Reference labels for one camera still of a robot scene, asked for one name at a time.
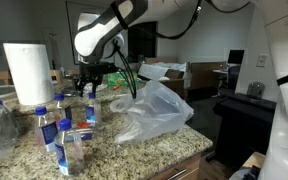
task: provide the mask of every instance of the bottle label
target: bottle label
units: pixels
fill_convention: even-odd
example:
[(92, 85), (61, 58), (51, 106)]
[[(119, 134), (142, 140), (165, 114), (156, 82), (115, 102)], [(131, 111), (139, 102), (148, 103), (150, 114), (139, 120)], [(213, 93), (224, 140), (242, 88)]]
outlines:
[(41, 131), (45, 142), (46, 152), (55, 150), (54, 138), (57, 135), (56, 123), (53, 122), (51, 124), (41, 127)]
[(72, 111), (71, 111), (71, 106), (67, 106), (65, 109), (65, 116), (67, 119), (72, 120)]
[(91, 126), (95, 126), (95, 114), (94, 114), (94, 107), (85, 107), (86, 113), (86, 122), (90, 123)]
[(69, 175), (68, 174), (68, 168), (67, 168), (67, 162), (66, 162), (66, 156), (65, 156), (64, 147), (55, 144), (55, 149), (56, 149), (58, 167), (60, 169), (60, 172), (62, 174), (64, 174), (64, 175)]

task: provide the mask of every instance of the wooden cabinet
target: wooden cabinet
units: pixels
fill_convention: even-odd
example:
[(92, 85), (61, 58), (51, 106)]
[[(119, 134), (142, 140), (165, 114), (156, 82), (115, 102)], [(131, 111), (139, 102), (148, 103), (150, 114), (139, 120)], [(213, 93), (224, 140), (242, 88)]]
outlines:
[(196, 180), (200, 165), (201, 153), (175, 165), (174, 167), (154, 176), (151, 180), (177, 179)]

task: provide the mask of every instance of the monitor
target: monitor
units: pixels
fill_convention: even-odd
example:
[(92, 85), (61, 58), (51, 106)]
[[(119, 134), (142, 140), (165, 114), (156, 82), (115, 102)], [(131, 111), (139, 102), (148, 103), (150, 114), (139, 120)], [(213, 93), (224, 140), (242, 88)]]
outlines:
[(227, 63), (228, 64), (242, 64), (244, 50), (230, 50)]

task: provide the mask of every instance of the plastic bottle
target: plastic bottle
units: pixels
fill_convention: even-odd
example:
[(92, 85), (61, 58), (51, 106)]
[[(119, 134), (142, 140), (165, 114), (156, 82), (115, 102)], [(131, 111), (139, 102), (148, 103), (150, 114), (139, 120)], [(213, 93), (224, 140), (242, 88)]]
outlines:
[(59, 169), (66, 176), (77, 175), (84, 169), (81, 134), (71, 128), (71, 120), (61, 120), (60, 131), (54, 140)]
[(95, 127), (96, 124), (102, 121), (101, 119), (101, 105), (95, 99), (94, 93), (88, 94), (89, 100), (87, 105), (85, 106), (86, 113), (86, 122), (90, 124), (90, 126)]
[(59, 122), (61, 119), (72, 119), (71, 106), (64, 101), (63, 94), (55, 95), (56, 110), (53, 112), (56, 126), (59, 127)]
[(37, 107), (35, 113), (38, 117), (34, 126), (36, 145), (41, 153), (46, 154), (55, 150), (54, 138), (58, 133), (56, 122), (47, 115), (44, 106)]
[(14, 146), (17, 138), (18, 130), (15, 118), (0, 100), (0, 151), (8, 150)]

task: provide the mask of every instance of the kitchen island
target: kitchen island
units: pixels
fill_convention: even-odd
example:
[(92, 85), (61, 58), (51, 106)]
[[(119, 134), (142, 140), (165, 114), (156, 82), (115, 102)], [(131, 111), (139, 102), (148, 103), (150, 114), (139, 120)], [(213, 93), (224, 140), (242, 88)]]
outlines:
[[(28, 115), (17, 117), (22, 135), (14, 150), (0, 159), (0, 179), (161, 179), (181, 171), (174, 167), (188, 160), (193, 162), (192, 157), (195, 157), (194, 169), (188, 168), (181, 177), (194, 170), (197, 178), (200, 153), (211, 147), (212, 141), (185, 125), (142, 143), (115, 145), (115, 136), (127, 124), (123, 114), (110, 111), (109, 103), (102, 101), (103, 124), (95, 138), (83, 141), (86, 167), (78, 176), (63, 176), (59, 172), (56, 153), (46, 156), (37, 150), (30, 128), (36, 117)], [(72, 112), (73, 123), (84, 121), (83, 107), (74, 107)]]

